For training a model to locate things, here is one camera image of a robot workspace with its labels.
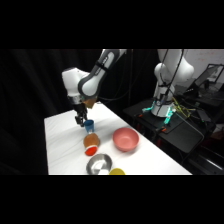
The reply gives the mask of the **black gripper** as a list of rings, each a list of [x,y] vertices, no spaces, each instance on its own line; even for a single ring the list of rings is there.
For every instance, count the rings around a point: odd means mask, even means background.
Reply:
[[[75,116],[76,123],[84,127],[84,123],[88,120],[86,105],[84,103],[74,104],[73,109],[77,113],[77,116]]]

